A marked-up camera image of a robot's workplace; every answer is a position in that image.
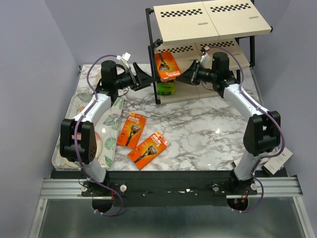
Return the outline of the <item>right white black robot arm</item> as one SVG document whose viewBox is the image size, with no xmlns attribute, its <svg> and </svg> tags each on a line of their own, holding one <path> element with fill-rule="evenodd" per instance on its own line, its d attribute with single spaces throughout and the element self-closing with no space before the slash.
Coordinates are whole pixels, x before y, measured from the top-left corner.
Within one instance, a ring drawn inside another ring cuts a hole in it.
<svg viewBox="0 0 317 238">
<path fill-rule="evenodd" d="M 228 181 L 229 191 L 239 194 L 254 180 L 260 161 L 271 158 L 270 152 L 283 144 L 283 135 L 280 114 L 262 107 L 243 89 L 243 80 L 237 79 L 230 70 L 229 59 L 233 57 L 229 50 L 222 48 L 213 54 L 211 68 L 204 66 L 204 59 L 195 60 L 176 81 L 195 86 L 202 82 L 211 83 L 213 90 L 231 103 L 247 121 L 243 136 L 245 152 Z"/>
</svg>

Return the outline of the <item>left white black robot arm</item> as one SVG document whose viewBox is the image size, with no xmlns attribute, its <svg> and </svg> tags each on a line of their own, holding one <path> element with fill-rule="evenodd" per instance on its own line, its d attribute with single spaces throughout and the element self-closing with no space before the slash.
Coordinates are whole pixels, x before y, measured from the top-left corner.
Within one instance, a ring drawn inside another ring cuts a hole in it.
<svg viewBox="0 0 317 238">
<path fill-rule="evenodd" d="M 135 62 L 129 66 L 129 53 L 116 56 L 116 60 L 112 57 L 105 55 L 97 59 L 101 62 L 101 77 L 96 86 L 91 86 L 93 95 L 90 102 L 74 118 L 64 119 L 60 126 L 60 155 L 80 167 L 87 179 L 93 182 L 93 191 L 99 196 L 109 192 L 110 184 L 105 180 L 106 170 L 96 158 L 95 125 L 114 105 L 119 90 L 130 88 L 138 91 L 155 82 Z"/>
</svg>

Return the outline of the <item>beige black three-tier shelf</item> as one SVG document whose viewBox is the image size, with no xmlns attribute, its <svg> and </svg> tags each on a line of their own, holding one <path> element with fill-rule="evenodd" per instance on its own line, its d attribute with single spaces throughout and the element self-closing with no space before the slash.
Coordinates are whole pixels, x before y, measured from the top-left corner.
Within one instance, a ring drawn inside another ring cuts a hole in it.
<svg viewBox="0 0 317 238">
<path fill-rule="evenodd" d="M 202 55 L 229 50 L 243 68 L 255 65 L 255 36 L 272 32 L 251 0 L 210 0 L 146 9 L 149 58 L 171 52 L 181 71 Z"/>
</svg>

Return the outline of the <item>orange Gillette Fusion5 box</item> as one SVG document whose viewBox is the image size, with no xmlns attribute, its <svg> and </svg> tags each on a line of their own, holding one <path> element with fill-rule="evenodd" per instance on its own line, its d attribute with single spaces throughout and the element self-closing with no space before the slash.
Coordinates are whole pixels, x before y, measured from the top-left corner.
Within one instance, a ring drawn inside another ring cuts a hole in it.
<svg viewBox="0 0 317 238">
<path fill-rule="evenodd" d="M 131 149 L 137 147 L 141 134 L 146 124 L 146 117 L 142 114 L 131 112 L 117 139 L 117 145 Z"/>
</svg>

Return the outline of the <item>black green razor box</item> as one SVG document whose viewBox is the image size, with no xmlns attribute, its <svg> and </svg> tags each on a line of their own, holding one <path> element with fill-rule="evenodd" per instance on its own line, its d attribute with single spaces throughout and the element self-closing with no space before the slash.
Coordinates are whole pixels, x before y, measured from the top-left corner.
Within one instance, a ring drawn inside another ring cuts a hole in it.
<svg viewBox="0 0 317 238">
<path fill-rule="evenodd" d="M 160 82 L 157 83 L 157 94 L 160 96 L 168 96 L 175 94 L 174 82 Z"/>
</svg>

